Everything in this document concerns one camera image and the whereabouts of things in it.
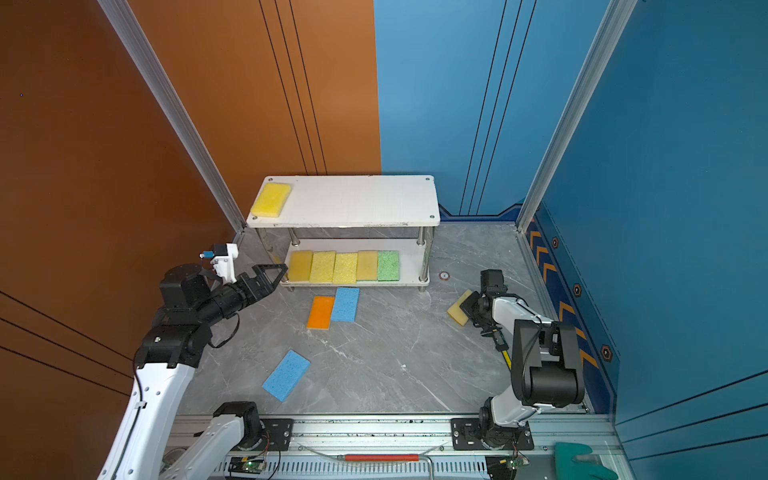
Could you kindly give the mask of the orange sponge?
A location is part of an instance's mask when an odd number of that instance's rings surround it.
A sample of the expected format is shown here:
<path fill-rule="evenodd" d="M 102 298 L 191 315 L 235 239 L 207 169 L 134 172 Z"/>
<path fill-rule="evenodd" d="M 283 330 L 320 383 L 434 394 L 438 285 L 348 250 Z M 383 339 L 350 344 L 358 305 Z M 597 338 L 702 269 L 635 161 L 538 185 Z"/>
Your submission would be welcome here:
<path fill-rule="evenodd" d="M 315 297 L 307 321 L 307 328 L 311 330 L 328 330 L 331 324 L 334 302 L 334 297 Z"/>

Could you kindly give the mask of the thick yellow sponge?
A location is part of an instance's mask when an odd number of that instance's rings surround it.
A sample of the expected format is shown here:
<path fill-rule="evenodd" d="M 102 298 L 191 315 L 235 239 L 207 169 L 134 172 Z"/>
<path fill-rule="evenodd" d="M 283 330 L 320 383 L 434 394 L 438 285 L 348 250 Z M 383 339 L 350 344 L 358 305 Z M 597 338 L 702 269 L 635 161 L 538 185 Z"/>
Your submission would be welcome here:
<path fill-rule="evenodd" d="M 312 251 L 296 251 L 291 255 L 287 279 L 289 282 L 309 282 L 313 263 Z"/>

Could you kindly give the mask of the tan yellow sponge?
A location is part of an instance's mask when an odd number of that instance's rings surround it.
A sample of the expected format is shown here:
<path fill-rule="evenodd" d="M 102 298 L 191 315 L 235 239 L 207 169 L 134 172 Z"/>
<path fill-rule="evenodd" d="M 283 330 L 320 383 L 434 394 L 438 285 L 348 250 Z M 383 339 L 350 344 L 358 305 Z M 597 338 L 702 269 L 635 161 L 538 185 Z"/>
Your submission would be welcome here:
<path fill-rule="evenodd" d="M 463 327 L 469 321 L 468 315 L 462 309 L 462 304 L 473 294 L 472 290 L 466 290 L 447 310 L 447 314 L 459 326 Z"/>

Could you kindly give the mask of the green sponge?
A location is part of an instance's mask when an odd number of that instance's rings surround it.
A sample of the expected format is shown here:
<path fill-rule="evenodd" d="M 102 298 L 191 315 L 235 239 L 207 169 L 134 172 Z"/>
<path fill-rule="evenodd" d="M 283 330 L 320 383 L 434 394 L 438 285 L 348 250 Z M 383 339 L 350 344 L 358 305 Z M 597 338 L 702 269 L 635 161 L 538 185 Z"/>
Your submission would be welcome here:
<path fill-rule="evenodd" d="M 377 257 L 377 280 L 397 282 L 400 280 L 400 256 L 396 250 L 379 251 Z"/>

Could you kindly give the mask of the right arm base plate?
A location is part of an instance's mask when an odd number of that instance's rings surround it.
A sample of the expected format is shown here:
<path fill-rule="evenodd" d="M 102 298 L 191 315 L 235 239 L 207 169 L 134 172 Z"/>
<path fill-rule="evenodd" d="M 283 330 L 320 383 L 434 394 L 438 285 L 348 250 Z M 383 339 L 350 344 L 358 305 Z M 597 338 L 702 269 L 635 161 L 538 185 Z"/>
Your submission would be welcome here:
<path fill-rule="evenodd" d="M 491 424 L 483 429 L 477 417 L 458 417 L 450 421 L 450 426 L 456 451 L 532 451 L 535 448 L 528 425 L 512 428 Z"/>

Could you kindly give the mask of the dark yellow sponge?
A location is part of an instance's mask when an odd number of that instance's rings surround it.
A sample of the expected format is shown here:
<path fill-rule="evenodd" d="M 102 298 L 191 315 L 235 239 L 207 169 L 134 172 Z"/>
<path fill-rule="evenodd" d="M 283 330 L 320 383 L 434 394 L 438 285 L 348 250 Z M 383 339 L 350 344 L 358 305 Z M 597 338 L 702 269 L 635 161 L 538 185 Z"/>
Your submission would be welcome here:
<path fill-rule="evenodd" d="M 378 252 L 360 251 L 357 254 L 356 280 L 358 282 L 374 282 L 378 280 Z"/>

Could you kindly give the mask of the white two-tier shelf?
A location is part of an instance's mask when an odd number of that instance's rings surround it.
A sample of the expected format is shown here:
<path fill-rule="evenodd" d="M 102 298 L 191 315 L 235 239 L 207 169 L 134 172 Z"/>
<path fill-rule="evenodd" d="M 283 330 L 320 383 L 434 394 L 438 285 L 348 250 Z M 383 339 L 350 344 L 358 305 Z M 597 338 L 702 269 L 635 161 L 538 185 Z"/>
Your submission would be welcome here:
<path fill-rule="evenodd" d="M 291 192 L 276 218 L 246 217 L 258 232 L 286 230 L 285 260 L 300 251 L 396 251 L 399 278 L 381 286 L 430 284 L 429 261 L 440 212 L 431 175 L 269 176 L 262 185 Z"/>

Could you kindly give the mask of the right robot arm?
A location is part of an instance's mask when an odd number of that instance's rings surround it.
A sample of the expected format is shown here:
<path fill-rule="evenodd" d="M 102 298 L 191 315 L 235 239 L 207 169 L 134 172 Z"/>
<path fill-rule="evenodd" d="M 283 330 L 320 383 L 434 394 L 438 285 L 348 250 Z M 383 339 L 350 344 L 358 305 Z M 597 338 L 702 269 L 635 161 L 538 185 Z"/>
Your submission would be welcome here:
<path fill-rule="evenodd" d="M 459 308 L 483 337 L 493 340 L 509 371 L 509 386 L 479 410 L 479 440 L 490 449 L 532 449 L 531 418 L 584 400 L 576 327 L 534 311 L 508 291 L 497 269 L 480 273 L 480 289 Z"/>

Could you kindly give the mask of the small blue sponge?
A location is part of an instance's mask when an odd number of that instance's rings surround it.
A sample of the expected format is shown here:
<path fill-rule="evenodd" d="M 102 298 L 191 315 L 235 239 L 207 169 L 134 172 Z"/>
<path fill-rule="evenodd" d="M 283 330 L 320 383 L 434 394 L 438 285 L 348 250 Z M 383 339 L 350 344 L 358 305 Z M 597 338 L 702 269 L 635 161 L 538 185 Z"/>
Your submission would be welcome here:
<path fill-rule="evenodd" d="M 356 319 L 359 298 L 360 290 L 358 288 L 338 288 L 331 312 L 331 321 L 353 323 Z"/>

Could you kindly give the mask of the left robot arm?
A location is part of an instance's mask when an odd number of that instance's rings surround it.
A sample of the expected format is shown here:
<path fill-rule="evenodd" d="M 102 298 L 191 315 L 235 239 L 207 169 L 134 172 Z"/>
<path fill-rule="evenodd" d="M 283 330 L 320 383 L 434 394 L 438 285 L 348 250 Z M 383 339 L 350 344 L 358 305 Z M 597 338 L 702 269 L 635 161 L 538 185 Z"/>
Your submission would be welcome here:
<path fill-rule="evenodd" d="M 173 464 L 162 462 L 182 397 L 212 344 L 213 326 L 272 294 L 287 270 L 284 264 L 256 265 L 252 275 L 242 273 L 216 288 L 199 264 L 166 272 L 160 283 L 164 304 L 134 355 L 129 402 L 100 478 L 206 479 L 231 450 L 265 446 L 256 404 L 226 402 Z"/>

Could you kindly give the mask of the light yellow sponge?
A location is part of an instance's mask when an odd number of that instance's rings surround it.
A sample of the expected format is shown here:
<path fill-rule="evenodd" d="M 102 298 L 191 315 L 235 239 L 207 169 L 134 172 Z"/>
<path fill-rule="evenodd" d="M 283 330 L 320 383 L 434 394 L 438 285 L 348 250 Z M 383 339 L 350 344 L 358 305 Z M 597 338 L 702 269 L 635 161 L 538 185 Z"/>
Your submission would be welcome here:
<path fill-rule="evenodd" d="M 336 252 L 314 252 L 309 281 L 313 284 L 331 284 L 334 278 Z"/>
<path fill-rule="evenodd" d="M 337 253 L 332 277 L 335 285 L 352 285 L 357 282 L 357 253 Z"/>

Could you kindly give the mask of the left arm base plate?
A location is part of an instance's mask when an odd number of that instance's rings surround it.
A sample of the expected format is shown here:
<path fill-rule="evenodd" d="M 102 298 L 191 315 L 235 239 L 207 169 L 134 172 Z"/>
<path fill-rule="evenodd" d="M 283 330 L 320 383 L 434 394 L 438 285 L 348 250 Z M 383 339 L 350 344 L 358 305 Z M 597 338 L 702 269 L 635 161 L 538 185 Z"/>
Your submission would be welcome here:
<path fill-rule="evenodd" d="M 237 449 L 245 452 L 286 452 L 290 448 L 294 420 L 290 418 L 268 418 L 260 421 L 258 437 L 244 439 Z"/>

